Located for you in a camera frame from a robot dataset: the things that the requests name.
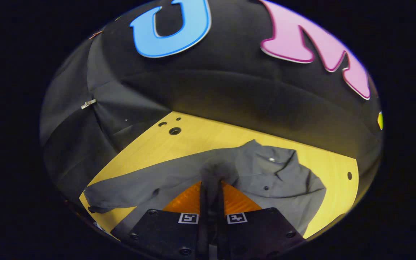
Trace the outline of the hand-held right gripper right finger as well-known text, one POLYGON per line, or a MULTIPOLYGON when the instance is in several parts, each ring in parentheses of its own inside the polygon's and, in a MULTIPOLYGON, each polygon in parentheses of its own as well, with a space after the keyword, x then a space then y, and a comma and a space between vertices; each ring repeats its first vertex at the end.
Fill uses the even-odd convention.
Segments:
POLYGON ((305 244, 305 238, 279 212, 266 208, 227 213, 224 181, 218 182, 217 258, 219 260, 277 260, 305 244))

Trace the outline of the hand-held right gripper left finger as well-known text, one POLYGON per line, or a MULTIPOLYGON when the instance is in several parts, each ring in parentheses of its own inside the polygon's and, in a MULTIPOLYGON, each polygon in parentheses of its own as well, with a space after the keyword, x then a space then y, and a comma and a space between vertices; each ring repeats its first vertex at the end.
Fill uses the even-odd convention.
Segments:
POLYGON ((153 260, 207 260, 207 192, 201 182, 177 202, 198 204, 198 212, 148 209, 128 232, 128 245, 153 260))

